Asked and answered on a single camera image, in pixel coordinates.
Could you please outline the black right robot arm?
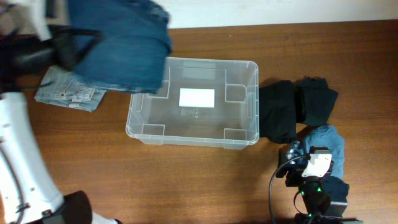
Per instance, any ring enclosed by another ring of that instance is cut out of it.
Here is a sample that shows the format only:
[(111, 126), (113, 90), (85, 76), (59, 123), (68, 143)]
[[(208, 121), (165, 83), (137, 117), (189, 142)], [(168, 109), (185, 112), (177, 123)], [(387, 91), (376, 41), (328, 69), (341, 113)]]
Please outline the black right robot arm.
[(301, 197), (306, 209), (297, 212), (295, 223), (362, 223), (356, 218), (343, 218), (348, 206), (349, 185), (332, 176), (333, 165), (332, 154), (326, 147), (312, 146), (309, 152), (290, 159), (280, 150), (278, 166), (269, 184), (269, 196), (273, 180), (285, 178), (286, 187), (297, 189), (293, 202)]

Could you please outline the light blue jeans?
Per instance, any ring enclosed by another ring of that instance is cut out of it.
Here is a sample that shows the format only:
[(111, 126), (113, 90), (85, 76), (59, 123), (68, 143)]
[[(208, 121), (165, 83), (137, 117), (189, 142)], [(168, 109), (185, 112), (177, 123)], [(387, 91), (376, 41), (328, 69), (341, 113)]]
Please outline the light blue jeans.
[(93, 112), (106, 91), (85, 85), (72, 72), (58, 66), (44, 75), (34, 98), (39, 103)]

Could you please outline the dark blue jeans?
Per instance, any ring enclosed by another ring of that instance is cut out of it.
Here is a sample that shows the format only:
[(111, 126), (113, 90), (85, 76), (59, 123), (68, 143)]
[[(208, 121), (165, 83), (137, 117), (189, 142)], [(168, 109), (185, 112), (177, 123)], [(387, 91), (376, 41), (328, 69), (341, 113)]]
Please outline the dark blue jeans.
[(172, 51), (170, 14), (154, 1), (72, 0), (70, 24), (101, 32), (102, 40), (75, 67), (87, 85), (129, 93), (157, 93)]

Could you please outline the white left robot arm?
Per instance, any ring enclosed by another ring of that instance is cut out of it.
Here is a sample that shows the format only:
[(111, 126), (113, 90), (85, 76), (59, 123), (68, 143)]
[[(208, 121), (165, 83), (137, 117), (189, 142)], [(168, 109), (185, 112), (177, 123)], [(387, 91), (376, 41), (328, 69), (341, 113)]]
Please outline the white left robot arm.
[(92, 211), (83, 191), (63, 195), (54, 184), (30, 125), (17, 78), (56, 64), (71, 70), (102, 41), (97, 30), (50, 26), (53, 37), (1, 39), (1, 197), (6, 223), (119, 223)]

